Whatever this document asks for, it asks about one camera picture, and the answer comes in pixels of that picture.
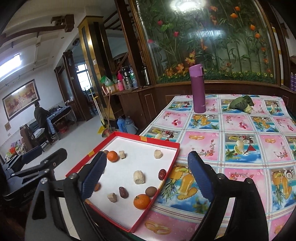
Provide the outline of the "orange mandarin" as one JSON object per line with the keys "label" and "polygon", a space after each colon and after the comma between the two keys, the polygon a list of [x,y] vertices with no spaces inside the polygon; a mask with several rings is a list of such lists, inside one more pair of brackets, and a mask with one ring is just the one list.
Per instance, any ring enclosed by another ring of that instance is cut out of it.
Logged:
{"label": "orange mandarin", "polygon": [[151,202],[151,199],[148,195],[139,194],[134,198],[133,205],[135,208],[139,210],[144,210],[149,206],[150,202]]}
{"label": "orange mandarin", "polygon": [[109,151],[107,153],[107,159],[111,162],[117,162],[118,161],[118,154],[115,151]]}
{"label": "orange mandarin", "polygon": [[101,188],[101,184],[98,182],[98,183],[95,185],[94,192],[99,191],[100,188]]}

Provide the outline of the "dark red jujube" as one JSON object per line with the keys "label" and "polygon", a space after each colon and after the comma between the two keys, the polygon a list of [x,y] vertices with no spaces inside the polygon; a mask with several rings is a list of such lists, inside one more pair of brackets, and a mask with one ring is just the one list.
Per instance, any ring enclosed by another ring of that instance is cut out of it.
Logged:
{"label": "dark red jujube", "polygon": [[166,170],[165,169],[161,169],[159,171],[159,174],[158,174],[159,180],[163,181],[165,179],[166,174],[167,174]]}
{"label": "dark red jujube", "polygon": [[121,196],[121,198],[128,198],[129,194],[128,194],[128,191],[124,188],[124,187],[119,187],[119,194]]}

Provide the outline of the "small beige banana chunk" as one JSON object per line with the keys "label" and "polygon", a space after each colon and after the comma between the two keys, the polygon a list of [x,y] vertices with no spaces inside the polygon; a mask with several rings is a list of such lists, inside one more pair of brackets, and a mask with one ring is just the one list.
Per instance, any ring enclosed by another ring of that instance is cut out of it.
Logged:
{"label": "small beige banana chunk", "polygon": [[125,152],[124,151],[119,151],[119,156],[121,159],[125,159],[126,158],[126,155],[125,155]]}

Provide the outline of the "large beige banana chunk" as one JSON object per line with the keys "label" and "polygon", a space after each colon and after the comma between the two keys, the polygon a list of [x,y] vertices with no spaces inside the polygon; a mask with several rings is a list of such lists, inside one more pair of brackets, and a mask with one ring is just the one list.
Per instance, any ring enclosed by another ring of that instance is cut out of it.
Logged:
{"label": "large beige banana chunk", "polygon": [[145,183],[145,177],[142,171],[137,170],[133,173],[133,181],[137,185]]}

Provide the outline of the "brown kiwi-like fruit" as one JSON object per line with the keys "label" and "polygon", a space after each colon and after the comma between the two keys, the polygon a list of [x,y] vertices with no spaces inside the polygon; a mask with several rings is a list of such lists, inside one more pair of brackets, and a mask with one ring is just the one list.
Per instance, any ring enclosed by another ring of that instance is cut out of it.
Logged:
{"label": "brown kiwi-like fruit", "polygon": [[154,197],[155,194],[157,193],[157,188],[154,186],[149,186],[146,190],[145,190],[145,194],[149,197]]}

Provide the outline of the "wooden chair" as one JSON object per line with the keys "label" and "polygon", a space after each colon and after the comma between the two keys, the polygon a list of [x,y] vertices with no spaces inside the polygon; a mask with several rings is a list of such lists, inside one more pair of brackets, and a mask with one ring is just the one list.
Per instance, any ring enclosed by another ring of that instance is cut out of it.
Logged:
{"label": "wooden chair", "polygon": [[44,134],[44,128],[37,128],[33,131],[27,125],[24,125],[20,127],[20,135],[22,137],[21,141],[25,144],[27,151],[40,146],[44,152],[44,146],[50,144]]}

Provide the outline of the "dark side table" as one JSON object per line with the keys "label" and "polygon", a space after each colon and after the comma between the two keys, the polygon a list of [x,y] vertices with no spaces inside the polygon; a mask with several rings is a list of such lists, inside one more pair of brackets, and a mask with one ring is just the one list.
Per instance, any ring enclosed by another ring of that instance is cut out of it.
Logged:
{"label": "dark side table", "polygon": [[78,125],[77,118],[71,106],[64,106],[56,110],[54,113],[47,117],[47,125],[49,133],[52,136],[55,136],[58,140],[60,140],[61,138],[60,131],[57,128],[57,123],[63,118],[67,118],[70,121],[73,121],[76,125]]}

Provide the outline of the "broom and dustpan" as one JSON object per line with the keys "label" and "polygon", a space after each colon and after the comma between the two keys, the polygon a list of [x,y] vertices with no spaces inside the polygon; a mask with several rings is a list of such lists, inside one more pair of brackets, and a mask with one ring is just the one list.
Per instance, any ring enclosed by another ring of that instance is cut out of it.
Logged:
{"label": "broom and dustpan", "polygon": [[107,138],[114,132],[114,128],[110,125],[109,115],[105,112],[104,107],[99,106],[99,96],[95,96],[93,93],[91,94],[91,96],[101,121],[101,126],[98,129],[97,133],[103,138]]}

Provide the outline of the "red box lid tray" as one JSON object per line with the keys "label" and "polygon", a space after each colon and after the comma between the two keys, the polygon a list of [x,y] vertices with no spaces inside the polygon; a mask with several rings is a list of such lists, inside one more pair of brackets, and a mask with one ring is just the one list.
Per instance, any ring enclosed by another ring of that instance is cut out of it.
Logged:
{"label": "red box lid tray", "polygon": [[[169,173],[180,152],[179,143],[163,141],[154,138],[142,137],[122,132],[114,132],[97,145],[69,173],[78,173],[82,167],[92,161],[100,151],[124,151],[126,158],[113,163],[107,161],[104,173],[99,179],[101,188],[87,199],[90,207],[126,232],[134,233],[145,218],[150,207],[139,210],[134,207],[133,200],[138,194],[143,194],[149,186],[160,189],[164,181],[159,180],[158,174],[161,169]],[[154,158],[154,151],[161,150],[163,156]],[[135,184],[133,173],[142,171],[145,177],[144,184]],[[128,198],[121,198],[119,187],[128,191]],[[117,202],[108,200],[107,195],[115,193]]]}

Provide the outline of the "framed landscape painting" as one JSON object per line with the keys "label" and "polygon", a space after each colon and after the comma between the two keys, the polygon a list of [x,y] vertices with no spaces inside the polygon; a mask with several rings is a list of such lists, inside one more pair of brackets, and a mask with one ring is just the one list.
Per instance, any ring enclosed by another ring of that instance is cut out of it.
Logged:
{"label": "framed landscape painting", "polygon": [[34,79],[12,91],[2,99],[8,121],[39,100],[40,96]]}

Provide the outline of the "fruit pattern tablecloth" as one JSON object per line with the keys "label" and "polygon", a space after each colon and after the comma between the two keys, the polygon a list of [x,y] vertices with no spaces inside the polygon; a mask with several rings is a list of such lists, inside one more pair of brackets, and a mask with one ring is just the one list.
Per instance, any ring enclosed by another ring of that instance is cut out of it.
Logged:
{"label": "fruit pattern tablecloth", "polygon": [[138,227],[143,240],[190,240],[210,202],[187,165],[196,151],[217,173],[234,181],[251,178],[274,240],[295,208],[295,121],[284,100],[252,95],[250,113],[231,109],[234,94],[209,94],[206,111],[195,113],[190,95],[175,96],[142,135],[180,144],[164,187]]}

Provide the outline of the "grey thermos jug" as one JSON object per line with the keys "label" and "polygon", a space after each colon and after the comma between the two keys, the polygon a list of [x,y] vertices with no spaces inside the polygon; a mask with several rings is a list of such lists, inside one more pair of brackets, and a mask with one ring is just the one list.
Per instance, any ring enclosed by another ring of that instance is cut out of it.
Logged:
{"label": "grey thermos jug", "polygon": [[138,128],[135,126],[134,121],[127,116],[125,119],[125,128],[126,128],[126,132],[132,135],[136,135]]}

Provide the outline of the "green plastic bag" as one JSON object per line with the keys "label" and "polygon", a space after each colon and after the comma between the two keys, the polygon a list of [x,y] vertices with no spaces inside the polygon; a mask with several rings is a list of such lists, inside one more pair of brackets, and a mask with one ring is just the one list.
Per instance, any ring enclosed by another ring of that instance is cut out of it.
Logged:
{"label": "green plastic bag", "polygon": [[104,84],[106,87],[110,87],[114,85],[113,81],[110,80],[107,76],[103,75],[100,79],[100,82]]}

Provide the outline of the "steel thermos flask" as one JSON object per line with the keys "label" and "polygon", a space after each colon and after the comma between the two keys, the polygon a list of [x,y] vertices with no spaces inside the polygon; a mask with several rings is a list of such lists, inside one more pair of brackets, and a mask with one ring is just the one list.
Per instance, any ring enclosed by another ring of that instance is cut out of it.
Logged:
{"label": "steel thermos flask", "polygon": [[144,79],[145,79],[145,85],[151,85],[151,82],[149,80],[149,73],[148,73],[147,67],[145,65],[142,67],[142,72],[143,72]]}

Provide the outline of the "flower painting glass panel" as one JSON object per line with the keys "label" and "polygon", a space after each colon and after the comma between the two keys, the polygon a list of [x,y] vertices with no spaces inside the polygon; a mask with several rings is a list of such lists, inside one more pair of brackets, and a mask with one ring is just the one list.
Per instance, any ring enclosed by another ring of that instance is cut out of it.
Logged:
{"label": "flower painting glass panel", "polygon": [[258,1],[134,1],[156,82],[205,80],[276,83],[274,47]]}

